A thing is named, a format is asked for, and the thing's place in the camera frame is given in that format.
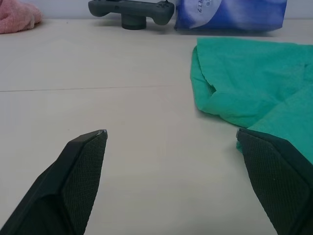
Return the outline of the pink towel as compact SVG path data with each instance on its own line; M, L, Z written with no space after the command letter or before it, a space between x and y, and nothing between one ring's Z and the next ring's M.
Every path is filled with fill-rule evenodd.
M0 0L0 34L33 29L42 17L42 12L31 3Z

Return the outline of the dark grey handheld controller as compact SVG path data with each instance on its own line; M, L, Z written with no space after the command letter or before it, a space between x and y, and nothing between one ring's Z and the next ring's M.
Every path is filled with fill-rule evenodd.
M91 0L88 2L90 13L103 17L109 13L121 15L121 25L128 30L146 28L146 18L151 18L157 25L167 25L171 20L175 5L168 0L157 3L134 0Z

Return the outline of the green shorts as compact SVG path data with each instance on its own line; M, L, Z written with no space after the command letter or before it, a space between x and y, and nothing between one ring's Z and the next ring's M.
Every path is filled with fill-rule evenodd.
M199 38L190 78L200 111L286 139L313 164L313 45Z

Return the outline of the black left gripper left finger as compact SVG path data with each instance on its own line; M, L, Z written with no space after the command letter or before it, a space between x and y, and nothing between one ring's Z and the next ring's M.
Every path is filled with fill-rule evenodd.
M108 133L69 141L19 202L0 235L84 235L97 196Z

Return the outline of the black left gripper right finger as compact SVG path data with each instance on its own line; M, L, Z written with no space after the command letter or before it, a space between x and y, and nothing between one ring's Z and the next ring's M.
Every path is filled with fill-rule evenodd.
M252 188L278 235L313 235L313 164L285 139L239 129Z

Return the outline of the blue purple tissue pack bag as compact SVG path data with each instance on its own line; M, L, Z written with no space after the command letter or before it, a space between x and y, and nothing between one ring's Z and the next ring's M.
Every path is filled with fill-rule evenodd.
M273 31L286 7L287 0L178 0L175 29Z

